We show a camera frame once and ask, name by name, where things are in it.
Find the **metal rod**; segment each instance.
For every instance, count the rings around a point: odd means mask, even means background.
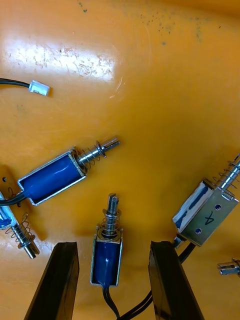
[[[219,263],[217,268],[223,276],[240,275],[240,260],[232,259],[232,262]]]
[[[240,174],[240,155],[233,162],[230,161],[228,169],[220,174],[220,179],[216,185],[221,189],[227,190],[228,187],[234,187],[233,182],[238,181],[237,177]]]
[[[23,248],[31,259],[36,258],[40,252],[34,242],[35,235],[30,234],[23,224],[16,224],[11,229],[19,242],[18,248]]]
[[[120,141],[117,138],[106,141],[103,144],[100,144],[97,141],[96,145],[94,145],[92,148],[89,148],[87,151],[83,150],[83,154],[79,156],[79,158],[77,159],[77,163],[82,166],[90,163],[91,161],[94,161],[100,156],[105,158],[105,152],[118,146],[119,144]]]

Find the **push-pull solenoid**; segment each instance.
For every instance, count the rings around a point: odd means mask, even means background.
[[[220,172],[215,182],[203,179],[173,217],[177,232],[184,239],[202,246],[239,203],[230,188],[236,188],[240,174],[240,155]]]

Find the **blue solenoid coil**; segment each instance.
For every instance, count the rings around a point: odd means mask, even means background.
[[[103,209],[105,218],[97,226],[93,242],[90,282],[103,288],[116,287],[119,283],[123,229],[119,223],[118,203],[116,194],[110,193],[107,210]]]
[[[119,143],[120,141],[114,138],[102,145],[97,141],[96,145],[87,151],[79,152],[73,148],[22,177],[17,183],[24,196],[37,206],[85,179],[95,160],[99,160],[100,156],[105,158],[105,152]]]

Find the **white connector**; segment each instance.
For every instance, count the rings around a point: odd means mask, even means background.
[[[29,89],[28,90],[30,92],[34,92],[36,94],[40,94],[40,95],[43,95],[43,96],[48,96],[50,87],[48,85],[45,85],[45,84],[41,83],[41,82],[32,80],[32,82],[29,85]]]

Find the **orange plastic surface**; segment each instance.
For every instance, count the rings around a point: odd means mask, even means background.
[[[0,87],[0,163],[19,179],[72,146],[114,135],[121,145],[86,180],[31,207],[36,259],[0,232],[1,320],[24,318],[54,245],[65,241],[78,244],[73,320],[115,319],[90,285],[93,236],[110,192],[119,195],[124,229],[111,294],[121,314],[134,307],[150,290],[151,240],[172,241],[173,215],[240,151],[239,1],[195,1],[217,14],[191,2],[2,0],[0,77],[34,79],[52,92]],[[239,318],[240,280],[216,267],[240,258],[239,230],[237,206],[184,263],[206,320]],[[138,319],[154,320],[153,305]]]

